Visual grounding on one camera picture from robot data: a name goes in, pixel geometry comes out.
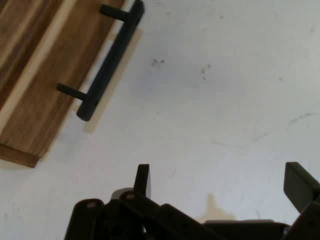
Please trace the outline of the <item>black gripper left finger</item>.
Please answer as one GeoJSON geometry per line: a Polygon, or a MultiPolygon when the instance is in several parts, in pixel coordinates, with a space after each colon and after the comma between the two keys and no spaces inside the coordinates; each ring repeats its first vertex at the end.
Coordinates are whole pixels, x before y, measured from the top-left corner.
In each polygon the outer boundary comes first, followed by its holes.
{"type": "Polygon", "coordinates": [[[66,240],[218,240],[220,235],[169,204],[150,199],[149,164],[137,168],[134,185],[107,204],[78,202],[66,240]]]}

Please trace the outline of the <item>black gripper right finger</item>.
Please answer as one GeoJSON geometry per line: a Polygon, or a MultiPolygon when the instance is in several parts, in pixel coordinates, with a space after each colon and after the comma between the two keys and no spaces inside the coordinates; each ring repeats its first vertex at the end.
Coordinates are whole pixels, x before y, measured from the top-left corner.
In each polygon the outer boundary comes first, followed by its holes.
{"type": "Polygon", "coordinates": [[[299,216],[284,234],[285,240],[320,238],[320,183],[298,162],[285,164],[283,190],[299,216]]]}

